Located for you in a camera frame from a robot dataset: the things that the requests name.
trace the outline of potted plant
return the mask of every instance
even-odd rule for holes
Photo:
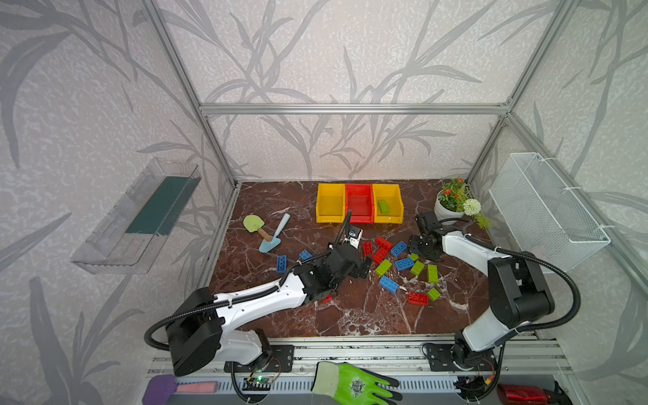
[[[489,219],[481,212],[481,203],[471,198],[463,179],[451,179],[443,183],[443,189],[437,194],[434,214],[438,220],[461,218],[464,214],[471,216],[480,228],[490,226]],[[456,221],[446,221],[443,225],[452,225]]]

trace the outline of gardening glove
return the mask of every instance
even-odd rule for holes
[[[398,387],[399,382],[349,363],[319,362],[315,373],[313,393],[328,395],[342,405],[396,405],[389,399],[401,400],[397,392],[378,387]]]

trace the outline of blue lego brick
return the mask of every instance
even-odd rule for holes
[[[407,245],[405,242],[401,241],[391,249],[391,254],[394,255],[394,257],[398,257],[405,249],[407,249]]]
[[[299,257],[301,257],[301,260],[306,260],[306,259],[310,259],[311,257],[313,257],[313,255],[311,255],[308,251],[304,250],[303,252],[301,252],[299,254]]]
[[[409,257],[402,260],[396,260],[396,269],[400,272],[412,267],[414,267],[414,262]]]
[[[286,272],[286,257],[277,256],[277,273],[283,274]]]
[[[393,293],[399,289],[399,284],[385,275],[380,279],[380,285]]]

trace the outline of white flower pot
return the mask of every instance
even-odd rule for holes
[[[439,191],[439,194],[437,194],[437,201],[434,203],[434,215],[437,216],[437,219],[444,220],[446,218],[461,218],[463,216],[463,213],[456,213],[454,211],[450,211],[447,208],[444,208],[443,205],[441,205],[441,202],[439,201],[439,196],[443,190]],[[441,225],[452,225],[457,221],[446,221],[443,222]]]

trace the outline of pink eraser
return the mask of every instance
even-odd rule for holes
[[[195,382],[193,384],[180,384],[176,392],[192,394],[208,394],[216,392],[216,382]]]

